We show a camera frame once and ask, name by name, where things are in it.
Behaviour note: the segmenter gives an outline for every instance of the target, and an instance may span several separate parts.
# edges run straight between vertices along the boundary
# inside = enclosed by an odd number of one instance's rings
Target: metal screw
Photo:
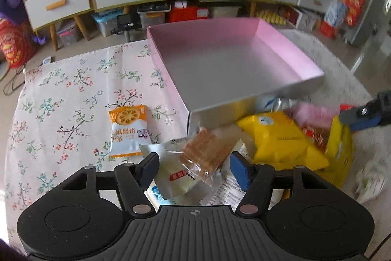
[[[258,207],[253,204],[244,204],[239,208],[240,212],[243,214],[255,214],[258,211]]]
[[[137,204],[133,207],[133,212],[136,214],[146,214],[150,212],[152,208],[147,204]]]

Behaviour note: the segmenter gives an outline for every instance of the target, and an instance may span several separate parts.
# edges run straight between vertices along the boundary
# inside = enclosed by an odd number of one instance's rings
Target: pink snack package
[[[294,107],[285,111],[299,127],[306,124],[326,130],[331,129],[333,117],[338,115],[339,112],[339,109],[330,109],[305,102],[298,102]]]

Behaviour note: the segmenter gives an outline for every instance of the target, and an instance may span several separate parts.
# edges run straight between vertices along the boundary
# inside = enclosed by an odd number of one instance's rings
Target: brown wafer biscuit
[[[220,138],[204,129],[185,145],[180,159],[188,170],[206,180],[223,164],[230,151]]]

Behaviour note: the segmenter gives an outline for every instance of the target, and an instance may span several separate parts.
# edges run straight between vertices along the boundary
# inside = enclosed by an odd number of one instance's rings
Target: purple fabric
[[[0,17],[7,18],[15,25],[28,19],[24,3],[19,0],[0,0]]]

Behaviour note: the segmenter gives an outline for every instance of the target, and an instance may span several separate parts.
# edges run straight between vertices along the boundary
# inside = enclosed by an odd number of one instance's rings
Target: orange and white snack package
[[[138,144],[150,144],[145,105],[122,106],[109,112],[110,157],[141,156]]]

